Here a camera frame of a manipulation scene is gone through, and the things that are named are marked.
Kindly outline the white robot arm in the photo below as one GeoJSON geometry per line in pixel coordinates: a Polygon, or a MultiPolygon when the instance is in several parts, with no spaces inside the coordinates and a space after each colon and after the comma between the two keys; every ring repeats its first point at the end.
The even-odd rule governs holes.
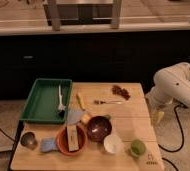
{"type": "Polygon", "coordinates": [[[164,116],[163,108],[177,100],[190,109],[190,63],[181,62],[158,70],[154,86],[145,95],[151,124],[157,125],[164,116]]]}

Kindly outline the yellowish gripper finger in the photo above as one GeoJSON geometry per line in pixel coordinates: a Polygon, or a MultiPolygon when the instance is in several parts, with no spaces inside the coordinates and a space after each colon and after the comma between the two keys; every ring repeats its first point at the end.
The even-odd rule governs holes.
{"type": "Polygon", "coordinates": [[[153,114],[153,124],[154,125],[159,124],[163,117],[164,117],[163,111],[155,111],[153,114]]]}

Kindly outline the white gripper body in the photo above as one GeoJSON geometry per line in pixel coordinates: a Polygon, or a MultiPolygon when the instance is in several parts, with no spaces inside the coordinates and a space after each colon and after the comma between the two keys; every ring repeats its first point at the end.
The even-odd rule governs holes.
{"type": "Polygon", "coordinates": [[[168,96],[158,97],[158,96],[155,96],[151,92],[145,95],[145,99],[146,99],[150,114],[154,114],[155,112],[161,111],[167,105],[170,105],[172,103],[171,97],[168,97],[168,96]]]}

